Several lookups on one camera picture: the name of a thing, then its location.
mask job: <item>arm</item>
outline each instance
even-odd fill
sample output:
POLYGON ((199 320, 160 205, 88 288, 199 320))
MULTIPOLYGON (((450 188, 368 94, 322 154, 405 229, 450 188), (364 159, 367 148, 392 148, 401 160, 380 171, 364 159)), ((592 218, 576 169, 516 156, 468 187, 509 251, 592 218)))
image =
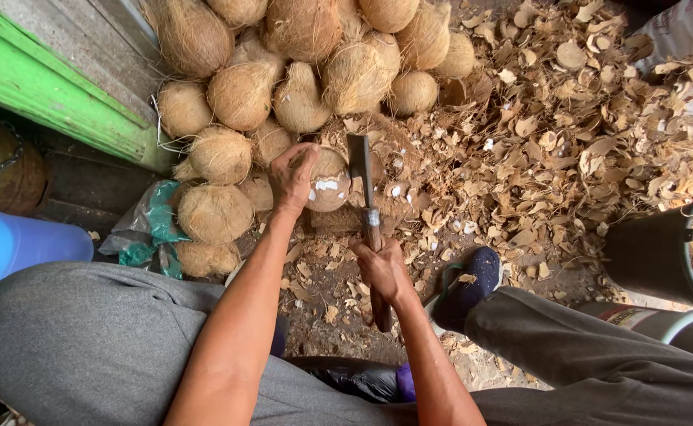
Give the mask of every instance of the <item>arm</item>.
POLYGON ((357 238, 352 238, 350 245, 359 258, 362 279, 397 311, 415 382, 420 424, 485 425, 428 321, 407 274, 399 243, 384 237, 384 248, 378 253, 357 238))
POLYGON ((309 196, 317 145, 293 146, 271 163, 275 206, 254 252, 197 338, 164 424, 248 424, 257 402, 278 310, 286 250, 309 196), (300 153, 297 168, 290 162, 300 153))

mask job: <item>leg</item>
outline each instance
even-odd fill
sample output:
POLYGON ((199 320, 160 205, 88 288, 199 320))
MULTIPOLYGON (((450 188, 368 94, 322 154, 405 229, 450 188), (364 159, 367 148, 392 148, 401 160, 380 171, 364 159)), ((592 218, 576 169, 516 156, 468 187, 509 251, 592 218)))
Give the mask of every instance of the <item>leg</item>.
MULTIPOLYGON (((54 263, 0 283, 0 399, 35 424, 159 424, 221 286, 54 263)), ((271 357, 253 424, 411 424, 271 357)))
POLYGON ((693 424, 693 355, 503 287, 466 334, 556 389, 474 392, 490 424, 693 424))

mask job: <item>blue bucket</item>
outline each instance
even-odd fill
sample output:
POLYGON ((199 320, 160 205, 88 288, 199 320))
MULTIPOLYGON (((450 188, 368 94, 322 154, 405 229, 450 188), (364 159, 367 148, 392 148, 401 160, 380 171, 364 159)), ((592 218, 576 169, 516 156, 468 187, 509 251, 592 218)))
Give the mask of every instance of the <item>blue bucket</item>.
POLYGON ((91 237, 77 226, 0 213, 0 280, 40 263, 89 262, 94 254, 91 237))

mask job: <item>green door frame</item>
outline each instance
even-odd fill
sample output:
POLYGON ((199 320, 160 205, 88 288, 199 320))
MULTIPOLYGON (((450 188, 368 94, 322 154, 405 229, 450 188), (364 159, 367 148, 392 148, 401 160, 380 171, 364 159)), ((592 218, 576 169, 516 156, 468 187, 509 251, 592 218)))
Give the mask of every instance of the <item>green door frame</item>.
POLYGON ((0 12, 0 105, 99 150, 170 174, 167 137, 0 12))

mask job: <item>black plastic bag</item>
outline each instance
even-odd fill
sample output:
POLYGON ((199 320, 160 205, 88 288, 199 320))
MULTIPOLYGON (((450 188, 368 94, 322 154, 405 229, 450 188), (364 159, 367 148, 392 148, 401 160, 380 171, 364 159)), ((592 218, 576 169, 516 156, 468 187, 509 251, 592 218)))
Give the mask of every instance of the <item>black plastic bag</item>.
POLYGON ((405 402, 397 386, 397 367, 393 365, 335 356, 303 356, 284 360, 336 391, 378 404, 405 402))

